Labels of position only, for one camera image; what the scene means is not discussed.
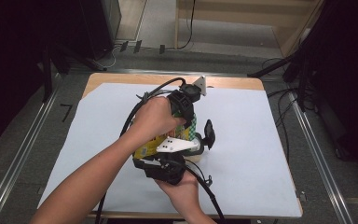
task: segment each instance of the white paper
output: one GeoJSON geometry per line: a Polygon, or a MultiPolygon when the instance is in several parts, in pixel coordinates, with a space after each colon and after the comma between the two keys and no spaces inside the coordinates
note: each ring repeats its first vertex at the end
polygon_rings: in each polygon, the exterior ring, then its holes
{"type": "MultiPolygon", "coordinates": [[[[135,94],[143,95],[156,87],[104,83],[81,100],[40,203],[78,166],[116,141],[139,102],[135,94]]],[[[194,104],[197,131],[203,136],[206,120],[210,119],[216,141],[210,151],[205,148],[198,165],[206,176],[212,176],[211,190],[223,213],[301,217],[266,93],[217,88],[207,92],[194,104]]],[[[205,213],[217,214],[202,188],[200,203],[205,213]]],[[[108,190],[103,210],[177,213],[165,193],[143,170],[133,166],[131,158],[108,190]]]]}

